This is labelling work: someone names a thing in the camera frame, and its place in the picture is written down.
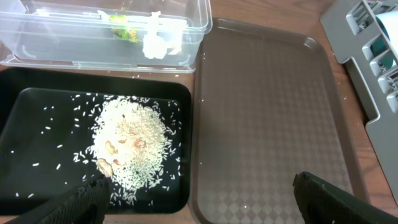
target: green vegetable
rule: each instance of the green vegetable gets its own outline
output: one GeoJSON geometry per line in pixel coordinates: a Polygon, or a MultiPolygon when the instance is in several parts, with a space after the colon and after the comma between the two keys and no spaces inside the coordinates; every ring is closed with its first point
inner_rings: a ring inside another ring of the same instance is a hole
{"type": "Polygon", "coordinates": [[[137,31],[128,26],[126,16],[109,16],[109,20],[126,25],[123,29],[112,29],[116,37],[133,43],[139,42],[137,38],[137,31]]]}

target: textured tray surface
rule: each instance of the textured tray surface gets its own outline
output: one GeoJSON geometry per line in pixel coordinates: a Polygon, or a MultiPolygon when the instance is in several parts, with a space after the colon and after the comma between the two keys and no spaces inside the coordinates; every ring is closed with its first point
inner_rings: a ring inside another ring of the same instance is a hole
{"type": "Polygon", "coordinates": [[[317,42],[220,19],[200,57],[190,201],[199,222],[303,223],[292,187],[301,171],[367,199],[317,42]]]}

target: pile of rice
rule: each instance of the pile of rice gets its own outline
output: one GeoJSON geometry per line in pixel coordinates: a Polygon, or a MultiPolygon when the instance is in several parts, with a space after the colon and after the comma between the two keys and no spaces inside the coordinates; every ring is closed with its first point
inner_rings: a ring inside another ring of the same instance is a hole
{"type": "Polygon", "coordinates": [[[158,112],[119,96],[103,104],[92,129],[94,144],[88,150],[97,158],[97,166],[99,161],[109,164],[113,182],[125,192],[124,200],[133,203],[137,189],[160,183],[162,160],[172,141],[165,136],[158,112]]]}

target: tray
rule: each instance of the tray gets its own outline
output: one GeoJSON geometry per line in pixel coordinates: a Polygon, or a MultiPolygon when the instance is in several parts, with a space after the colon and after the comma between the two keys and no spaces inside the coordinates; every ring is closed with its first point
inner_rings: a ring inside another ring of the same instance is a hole
{"type": "MultiPolygon", "coordinates": [[[[162,113],[164,124],[176,133],[166,134],[173,139],[175,154],[162,163],[161,184],[139,189],[134,206],[123,200],[121,204],[118,199],[111,200],[114,204],[109,206],[108,213],[173,213],[186,204],[190,180],[191,99],[184,86],[21,68],[2,72],[0,85],[2,96],[7,96],[3,97],[0,112],[0,215],[22,214],[81,184],[83,176],[88,179],[99,174],[96,164],[91,162],[92,155],[84,153],[93,143],[90,128],[95,116],[88,115],[90,110],[98,115],[109,95],[114,95],[113,98],[134,95],[138,97],[131,101],[150,107],[158,105],[159,109],[155,110],[162,113]],[[88,164],[83,164],[82,158],[74,162],[73,153],[79,151],[86,154],[88,164]]],[[[108,181],[111,192],[118,192],[120,186],[108,181]]]]}
{"type": "Polygon", "coordinates": [[[321,45],[240,22],[213,24],[195,74],[195,219],[303,223],[292,187],[302,171],[369,201],[321,45]]]}

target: wooden table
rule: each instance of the wooden table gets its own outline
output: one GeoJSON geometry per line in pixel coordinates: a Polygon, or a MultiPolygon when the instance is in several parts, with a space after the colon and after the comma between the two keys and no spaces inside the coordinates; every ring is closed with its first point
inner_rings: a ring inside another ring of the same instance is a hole
{"type": "MultiPolygon", "coordinates": [[[[309,35],[325,48],[335,76],[349,131],[358,154],[371,204],[398,217],[398,206],[377,160],[368,135],[364,116],[352,84],[333,55],[319,18],[334,0],[212,0],[213,17],[232,19],[260,26],[309,35]]],[[[102,75],[168,80],[186,85],[193,92],[193,74],[152,74],[88,72],[102,75]]],[[[0,217],[0,223],[13,217],[0,217]]],[[[107,215],[105,223],[195,223],[188,206],[172,215],[107,215]]]]}

